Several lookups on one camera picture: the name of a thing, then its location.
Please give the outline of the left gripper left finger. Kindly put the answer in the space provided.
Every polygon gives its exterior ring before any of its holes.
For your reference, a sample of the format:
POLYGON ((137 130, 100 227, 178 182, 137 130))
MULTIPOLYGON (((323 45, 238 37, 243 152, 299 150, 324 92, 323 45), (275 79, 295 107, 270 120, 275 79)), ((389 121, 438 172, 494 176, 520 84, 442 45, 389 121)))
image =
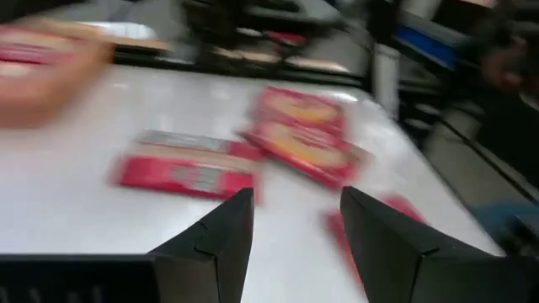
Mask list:
POLYGON ((159 303, 241 303, 253 240, 253 190, 239 190, 150 251, 159 303))

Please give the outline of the black and blue device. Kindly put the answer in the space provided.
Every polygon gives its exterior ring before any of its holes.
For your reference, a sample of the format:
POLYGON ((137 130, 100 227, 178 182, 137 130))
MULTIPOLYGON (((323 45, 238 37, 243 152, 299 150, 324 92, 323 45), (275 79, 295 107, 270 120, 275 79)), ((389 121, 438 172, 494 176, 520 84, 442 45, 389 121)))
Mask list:
POLYGON ((417 29, 400 25, 397 32, 397 42, 437 66, 446 69, 452 69, 455 66, 453 48, 450 45, 417 29))

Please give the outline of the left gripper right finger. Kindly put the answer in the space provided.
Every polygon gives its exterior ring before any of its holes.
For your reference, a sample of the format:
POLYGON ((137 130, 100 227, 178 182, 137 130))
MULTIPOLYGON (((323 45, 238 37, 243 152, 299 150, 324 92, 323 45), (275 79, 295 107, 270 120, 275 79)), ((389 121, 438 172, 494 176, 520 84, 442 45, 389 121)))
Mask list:
POLYGON ((494 303, 498 259, 354 187, 344 234, 369 303, 494 303))

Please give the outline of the orange plastic basket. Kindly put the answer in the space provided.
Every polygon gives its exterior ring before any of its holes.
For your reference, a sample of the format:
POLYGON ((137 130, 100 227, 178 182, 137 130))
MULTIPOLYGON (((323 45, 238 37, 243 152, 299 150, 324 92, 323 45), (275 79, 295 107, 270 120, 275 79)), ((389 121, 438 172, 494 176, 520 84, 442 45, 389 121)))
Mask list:
POLYGON ((110 64, 114 44, 95 26, 51 19, 26 19, 1 28, 72 37, 73 54, 54 65, 0 61, 0 128, 35 128, 57 118, 110 64))

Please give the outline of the white upright post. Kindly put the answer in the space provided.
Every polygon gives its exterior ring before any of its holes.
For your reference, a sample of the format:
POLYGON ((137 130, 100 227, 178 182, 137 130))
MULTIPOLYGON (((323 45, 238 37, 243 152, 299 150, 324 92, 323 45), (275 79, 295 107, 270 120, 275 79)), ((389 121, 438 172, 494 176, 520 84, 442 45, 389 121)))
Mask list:
POLYGON ((396 120, 400 53, 387 45, 375 43, 371 59, 373 95, 387 115, 396 120))

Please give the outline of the red popcorn bag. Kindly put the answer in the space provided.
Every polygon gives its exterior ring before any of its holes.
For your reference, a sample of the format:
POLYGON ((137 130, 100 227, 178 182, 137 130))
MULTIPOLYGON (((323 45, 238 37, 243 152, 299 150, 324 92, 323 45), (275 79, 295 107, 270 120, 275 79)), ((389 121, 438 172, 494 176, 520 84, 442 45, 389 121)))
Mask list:
POLYGON ((241 141, 143 131, 123 153, 112 180, 123 187, 228 199, 256 188, 264 157, 241 141))
MULTIPOLYGON (((401 195, 387 195, 382 198, 382 203, 407 215, 415 221, 426 223, 424 217, 412 206, 412 204, 401 195)), ((355 262, 350 250, 350 244, 344 232, 344 222, 339 210, 328 212, 324 215, 325 223, 329 234, 333 237, 339 247, 344 260, 350 267, 350 272, 354 275, 360 287, 363 287, 358 274, 355 262)))
POLYGON ((334 99, 290 89, 266 87, 260 93, 253 115, 261 119, 297 122, 337 136, 346 132, 344 106, 334 99))
POLYGON ((329 189, 350 184, 371 160, 368 151, 318 127, 265 120, 252 124, 241 136, 329 189))
POLYGON ((0 29, 0 61, 54 65, 81 45, 72 37, 29 29, 0 29))

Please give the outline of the person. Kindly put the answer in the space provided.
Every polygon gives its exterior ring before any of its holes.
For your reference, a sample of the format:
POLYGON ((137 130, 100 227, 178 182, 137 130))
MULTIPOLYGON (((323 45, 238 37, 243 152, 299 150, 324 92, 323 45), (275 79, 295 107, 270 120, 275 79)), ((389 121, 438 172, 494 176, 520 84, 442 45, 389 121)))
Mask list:
POLYGON ((539 189, 539 25, 485 22, 456 49, 446 90, 479 103, 477 143, 539 189))

